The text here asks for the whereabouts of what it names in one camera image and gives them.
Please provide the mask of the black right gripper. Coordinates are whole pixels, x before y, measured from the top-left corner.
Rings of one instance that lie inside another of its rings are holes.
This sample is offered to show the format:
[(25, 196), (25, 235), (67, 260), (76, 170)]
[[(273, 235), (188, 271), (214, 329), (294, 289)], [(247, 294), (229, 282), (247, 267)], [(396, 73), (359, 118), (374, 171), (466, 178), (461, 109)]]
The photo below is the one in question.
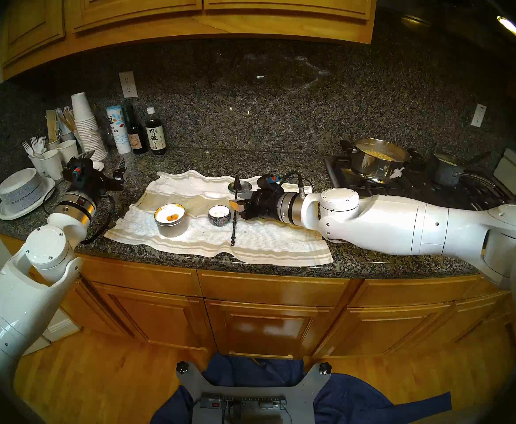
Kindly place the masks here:
[(230, 200), (231, 208), (243, 213), (243, 219), (270, 218), (281, 221), (278, 202), (285, 194), (284, 190), (256, 190), (247, 199)]

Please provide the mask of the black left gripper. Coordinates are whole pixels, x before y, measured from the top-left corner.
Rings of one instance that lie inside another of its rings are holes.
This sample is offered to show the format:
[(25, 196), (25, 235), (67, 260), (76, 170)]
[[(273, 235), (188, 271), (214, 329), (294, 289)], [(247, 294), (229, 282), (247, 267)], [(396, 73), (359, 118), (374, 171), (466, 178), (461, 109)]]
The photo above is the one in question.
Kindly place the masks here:
[[(78, 156), (79, 162), (91, 160), (94, 150), (81, 153)], [(86, 172), (84, 169), (69, 170), (66, 169), (66, 181), (70, 182), (67, 189), (69, 194), (81, 194), (87, 196), (92, 203), (97, 203), (107, 192), (120, 192), (124, 190), (124, 181), (126, 180), (127, 161), (121, 159), (119, 165), (113, 171), (112, 178), (108, 178), (96, 169)]]

